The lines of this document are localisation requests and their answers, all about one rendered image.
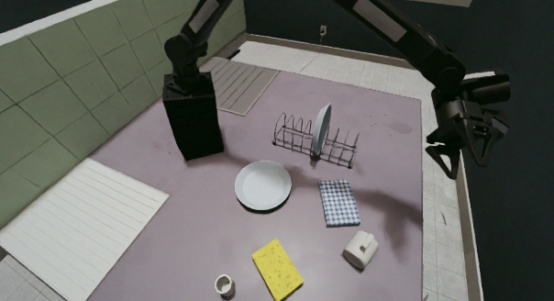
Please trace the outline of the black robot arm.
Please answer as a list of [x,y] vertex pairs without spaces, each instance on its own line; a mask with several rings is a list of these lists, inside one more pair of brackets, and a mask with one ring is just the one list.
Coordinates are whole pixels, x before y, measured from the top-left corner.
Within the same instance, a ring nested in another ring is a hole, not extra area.
[[[207,55],[209,35],[232,1],[199,0],[180,34],[165,42],[174,79],[166,83],[168,90],[188,96],[209,82],[208,76],[199,72],[197,58]],[[466,72],[454,50],[389,0],[330,1],[401,54],[436,86],[431,91],[434,110],[446,101],[460,99],[465,113],[491,118],[493,124],[488,126],[500,131],[496,141],[504,138],[511,126],[506,113],[480,107],[509,100],[509,76],[501,67]]]

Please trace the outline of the blue and white checkered towel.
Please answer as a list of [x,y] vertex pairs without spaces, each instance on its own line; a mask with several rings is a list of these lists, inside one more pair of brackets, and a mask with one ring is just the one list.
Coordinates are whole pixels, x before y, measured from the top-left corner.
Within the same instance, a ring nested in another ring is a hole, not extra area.
[[319,181],[318,185],[327,227],[361,223],[349,180]]

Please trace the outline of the white mug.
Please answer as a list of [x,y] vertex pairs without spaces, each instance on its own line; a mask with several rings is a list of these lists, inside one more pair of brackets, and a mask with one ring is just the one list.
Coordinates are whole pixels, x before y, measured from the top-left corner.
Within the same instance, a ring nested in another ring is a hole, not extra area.
[[347,259],[355,266],[364,269],[379,249],[377,241],[373,238],[372,234],[361,230],[357,231],[343,250]]

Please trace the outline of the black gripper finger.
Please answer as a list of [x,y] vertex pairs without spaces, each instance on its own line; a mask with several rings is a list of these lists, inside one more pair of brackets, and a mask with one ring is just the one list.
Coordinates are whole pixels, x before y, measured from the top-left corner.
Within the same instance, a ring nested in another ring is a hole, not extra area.
[[[456,130],[460,134],[461,139],[476,164],[480,167],[487,167],[493,145],[500,132],[499,128],[471,122],[462,122],[456,126]],[[474,137],[484,139],[482,156],[480,156],[480,153],[477,150]]]
[[[457,179],[459,163],[460,163],[460,150],[454,150],[444,147],[431,146],[425,148],[426,153],[440,166],[445,175],[452,180]],[[448,156],[450,159],[451,171],[448,166],[442,160],[440,155]]]

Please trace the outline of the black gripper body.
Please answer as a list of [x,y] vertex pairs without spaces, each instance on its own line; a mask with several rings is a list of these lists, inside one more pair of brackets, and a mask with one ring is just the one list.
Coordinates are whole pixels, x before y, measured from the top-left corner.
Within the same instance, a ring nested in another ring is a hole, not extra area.
[[438,128],[426,136],[427,143],[444,143],[445,145],[439,144],[437,147],[454,150],[461,150],[466,147],[460,134],[456,130],[456,126],[462,122],[471,122],[486,126],[493,124],[490,117],[465,113],[460,99],[449,100],[442,103],[440,108],[435,108],[435,115]]

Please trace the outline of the white ribbed draining mat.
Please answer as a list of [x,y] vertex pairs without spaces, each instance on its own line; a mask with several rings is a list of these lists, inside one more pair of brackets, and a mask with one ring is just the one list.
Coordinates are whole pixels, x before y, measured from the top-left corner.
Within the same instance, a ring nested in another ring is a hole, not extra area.
[[0,230],[68,301],[87,301],[170,195],[85,158]]

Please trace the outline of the small grey cup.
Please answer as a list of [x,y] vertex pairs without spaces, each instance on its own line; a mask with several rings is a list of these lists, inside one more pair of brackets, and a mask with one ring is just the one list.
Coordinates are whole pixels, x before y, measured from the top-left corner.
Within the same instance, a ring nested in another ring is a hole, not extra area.
[[219,294],[231,296],[235,293],[236,284],[228,275],[222,274],[216,279],[215,288]]

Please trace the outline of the yellow sponge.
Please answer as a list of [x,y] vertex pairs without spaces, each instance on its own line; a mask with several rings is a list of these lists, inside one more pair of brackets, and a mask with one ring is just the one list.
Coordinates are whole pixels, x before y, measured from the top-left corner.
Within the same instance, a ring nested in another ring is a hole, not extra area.
[[275,301],[282,301],[304,283],[280,242],[275,239],[251,254]]

